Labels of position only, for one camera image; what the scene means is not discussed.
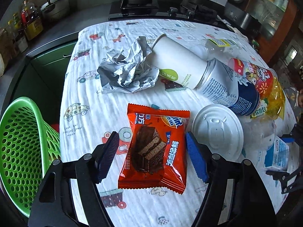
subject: crumpled foil wrapper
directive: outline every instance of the crumpled foil wrapper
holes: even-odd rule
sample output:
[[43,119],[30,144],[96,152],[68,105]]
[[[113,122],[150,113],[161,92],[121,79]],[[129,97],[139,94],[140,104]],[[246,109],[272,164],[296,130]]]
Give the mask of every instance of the crumpled foil wrapper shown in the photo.
[[101,62],[97,70],[100,74],[101,93],[134,93],[154,87],[159,69],[145,62],[151,52],[145,37],[135,39],[126,57],[123,48],[107,52],[106,60]]

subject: blue and white can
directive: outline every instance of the blue and white can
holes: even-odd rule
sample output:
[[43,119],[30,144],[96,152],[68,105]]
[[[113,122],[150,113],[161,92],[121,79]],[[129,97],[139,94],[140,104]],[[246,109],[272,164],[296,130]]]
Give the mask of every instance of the blue and white can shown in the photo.
[[260,95],[251,82],[215,58],[207,62],[205,73],[196,88],[210,101],[224,105],[239,115],[251,115],[260,101]]

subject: pressure cooker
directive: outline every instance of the pressure cooker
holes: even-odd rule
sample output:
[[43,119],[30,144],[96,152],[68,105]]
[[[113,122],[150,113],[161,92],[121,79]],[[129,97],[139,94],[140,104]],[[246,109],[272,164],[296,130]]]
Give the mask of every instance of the pressure cooker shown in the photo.
[[69,0],[47,0],[40,10],[46,21],[58,21],[69,14]]

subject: green cabinet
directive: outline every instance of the green cabinet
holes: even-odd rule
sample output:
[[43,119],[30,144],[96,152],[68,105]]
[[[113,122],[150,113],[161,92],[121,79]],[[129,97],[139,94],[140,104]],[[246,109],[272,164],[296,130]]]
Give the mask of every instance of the green cabinet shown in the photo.
[[48,88],[61,100],[65,74],[72,51],[77,42],[73,41],[40,54],[31,64]]
[[18,79],[11,101],[29,97],[48,124],[58,124],[65,74],[76,43],[60,45],[31,59]]

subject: yellow plastic bag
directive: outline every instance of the yellow plastic bag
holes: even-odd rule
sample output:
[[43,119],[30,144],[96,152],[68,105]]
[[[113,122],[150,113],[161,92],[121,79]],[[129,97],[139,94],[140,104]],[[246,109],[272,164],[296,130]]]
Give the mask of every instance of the yellow plastic bag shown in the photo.
[[278,117],[284,119],[284,111],[285,95],[277,77],[274,76],[273,87],[270,95],[260,100],[260,104],[256,111],[251,115],[251,118],[267,114],[273,120],[276,120]]

